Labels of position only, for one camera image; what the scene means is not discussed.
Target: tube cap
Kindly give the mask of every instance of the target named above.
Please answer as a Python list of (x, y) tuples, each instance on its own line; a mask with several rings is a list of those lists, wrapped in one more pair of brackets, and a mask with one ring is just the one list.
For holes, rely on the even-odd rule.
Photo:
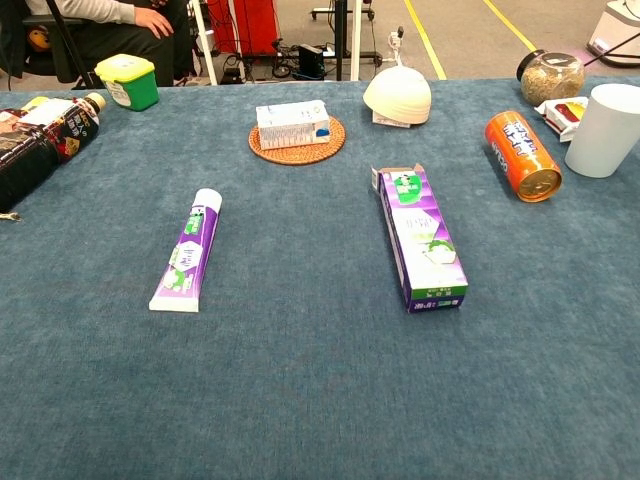
[(201, 188), (196, 192), (196, 198), (193, 201), (194, 207), (209, 207), (215, 212), (220, 211), (222, 205), (222, 196), (211, 188)]

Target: glass jar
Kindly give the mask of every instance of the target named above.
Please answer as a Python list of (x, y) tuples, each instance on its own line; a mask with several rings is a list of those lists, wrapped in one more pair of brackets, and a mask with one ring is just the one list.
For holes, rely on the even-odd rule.
[(524, 99), (533, 106), (547, 100), (576, 97), (584, 85), (584, 65), (573, 55), (536, 50), (516, 73)]

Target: red machine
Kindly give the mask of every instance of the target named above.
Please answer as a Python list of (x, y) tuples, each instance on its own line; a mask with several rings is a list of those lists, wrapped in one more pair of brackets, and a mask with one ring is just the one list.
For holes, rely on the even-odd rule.
[[(229, 3), (234, 6), (235, 26)], [(245, 56), (275, 54), (271, 44), (280, 37), (275, 0), (207, 0), (207, 6), (220, 52), (241, 51)]]

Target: white device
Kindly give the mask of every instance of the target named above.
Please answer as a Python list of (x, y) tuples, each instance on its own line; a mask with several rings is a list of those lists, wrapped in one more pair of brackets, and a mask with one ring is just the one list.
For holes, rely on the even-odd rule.
[[(640, 33), (640, 0), (615, 0), (607, 3), (600, 21), (589, 43), (587, 43), (587, 49), (595, 55), (600, 55), (638, 33)], [(638, 58), (606, 55), (602, 61), (611, 65), (640, 66), (640, 37), (611, 53), (636, 55)]]

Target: yellow floor line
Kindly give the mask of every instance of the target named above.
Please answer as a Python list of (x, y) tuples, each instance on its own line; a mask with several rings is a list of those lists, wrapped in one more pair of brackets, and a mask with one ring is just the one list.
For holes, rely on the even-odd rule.
[(427, 32), (424, 30), (424, 27), (422, 26), (422, 23), (420, 22), (420, 19), (418, 18), (416, 11), (413, 8), (413, 5), (411, 4), (411, 0), (404, 0), (404, 3), (407, 6), (407, 10), (409, 10), (409, 15), (411, 15), (411, 19), (413, 20), (413, 23), (416, 25), (416, 28), (418, 29), (418, 33), (420, 33), (420, 37), (422, 38), (422, 43), (424, 43), (424, 48), (427, 49), (427, 55), (429, 55), (429, 60), (431, 60), (431, 64), (433, 65), (433, 68), (436, 71), (436, 75), (438, 75), (438, 79), (446, 80), (447, 75), (444, 73), (444, 69), (440, 64), (440, 60), (438, 60), (438, 56), (436, 55), (436, 52), (433, 49), (433, 46), (431, 45), (431, 41), (429, 40), (429, 36), (427, 35)]
[(509, 30), (511, 30), (511, 31), (513, 32), (513, 34), (514, 34), (516, 37), (518, 37), (518, 38), (520, 39), (520, 41), (521, 41), (522, 43), (524, 43), (524, 44), (525, 44), (525, 46), (526, 46), (529, 50), (531, 50), (532, 52), (533, 52), (534, 50), (537, 50), (537, 48), (535, 47), (535, 45), (534, 45), (533, 43), (531, 43), (531, 42), (529, 41), (529, 39), (528, 39), (527, 37), (525, 37), (525, 36), (524, 36), (524, 34), (523, 34), (520, 30), (518, 30), (518, 29), (516, 28), (516, 26), (515, 26), (513, 23), (511, 23), (511, 22), (509, 21), (509, 19), (508, 19), (507, 17), (505, 17), (505, 16), (502, 14), (502, 12), (501, 12), (500, 10), (498, 10), (498, 8), (497, 8), (493, 3), (491, 3), (491, 0), (482, 0), (482, 1), (487, 5), (487, 7), (489, 7), (489, 8), (491, 9), (491, 11), (492, 11), (493, 13), (495, 13), (496, 17), (498, 17), (500, 20), (502, 20), (502, 23), (504, 23), (504, 24), (507, 26), (507, 28), (508, 28)]

